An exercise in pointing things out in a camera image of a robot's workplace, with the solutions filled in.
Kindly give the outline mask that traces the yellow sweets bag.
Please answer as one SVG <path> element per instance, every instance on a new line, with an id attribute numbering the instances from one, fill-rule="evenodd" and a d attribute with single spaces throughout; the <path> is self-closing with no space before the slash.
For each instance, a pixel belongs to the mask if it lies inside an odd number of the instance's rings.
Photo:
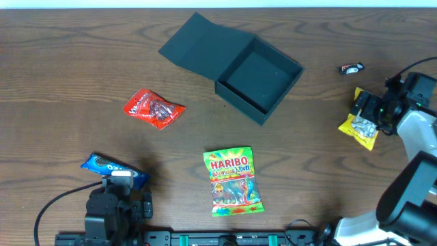
<path id="1" fill-rule="evenodd" d="M 373 122 L 361 117 L 361 109 L 359 109 L 357 113 L 353 113 L 353 107 L 351 107 L 346 120 L 338 129 L 342 133 L 353 137 L 360 145 L 368 149 L 368 151 L 373 150 L 378 131 Z"/>

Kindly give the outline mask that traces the black gift box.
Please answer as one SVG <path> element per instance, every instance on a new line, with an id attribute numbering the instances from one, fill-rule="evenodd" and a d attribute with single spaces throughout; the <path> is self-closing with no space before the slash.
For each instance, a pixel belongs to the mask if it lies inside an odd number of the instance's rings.
<path id="1" fill-rule="evenodd" d="M 214 91 L 259 125 L 296 84 L 304 68 L 253 33 L 194 13 L 161 47 L 176 66 L 214 81 Z"/>

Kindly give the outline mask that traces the green Haribo gummy bag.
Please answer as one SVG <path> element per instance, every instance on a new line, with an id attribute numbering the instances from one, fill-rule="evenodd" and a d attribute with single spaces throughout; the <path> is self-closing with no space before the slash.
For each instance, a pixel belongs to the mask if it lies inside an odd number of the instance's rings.
<path id="1" fill-rule="evenodd" d="M 212 216 L 265 211 L 257 181 L 252 148 L 238 147 L 203 153 L 212 187 Z"/>

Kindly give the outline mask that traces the red candy bag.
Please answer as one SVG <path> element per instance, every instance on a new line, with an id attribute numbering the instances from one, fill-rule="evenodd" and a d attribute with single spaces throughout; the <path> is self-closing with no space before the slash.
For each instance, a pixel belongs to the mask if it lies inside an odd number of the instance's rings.
<path id="1" fill-rule="evenodd" d="M 126 115 L 143 120 L 162 130 L 177 120 L 186 107 L 169 102 L 152 90 L 141 88 L 122 109 Z"/>

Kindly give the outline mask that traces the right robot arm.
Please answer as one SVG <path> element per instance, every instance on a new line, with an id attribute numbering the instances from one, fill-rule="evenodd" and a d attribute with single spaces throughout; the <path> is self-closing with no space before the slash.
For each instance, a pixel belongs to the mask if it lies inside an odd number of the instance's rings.
<path id="1" fill-rule="evenodd" d="M 386 80 L 383 96 L 361 92 L 350 112 L 385 135 L 403 141 L 409 163 L 380 198 L 377 208 L 328 223 L 316 245 L 435 245 L 436 112 L 428 109 L 436 80 L 419 72 Z"/>

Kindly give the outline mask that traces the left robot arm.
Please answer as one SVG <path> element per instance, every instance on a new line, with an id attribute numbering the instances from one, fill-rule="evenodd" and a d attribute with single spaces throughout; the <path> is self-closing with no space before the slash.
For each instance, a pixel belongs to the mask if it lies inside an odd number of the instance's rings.
<path id="1" fill-rule="evenodd" d="M 133 171 L 117 170 L 102 178 L 86 203 L 85 234 L 79 246 L 135 246 L 143 244 L 139 225 L 153 216 L 148 187 L 133 188 Z"/>

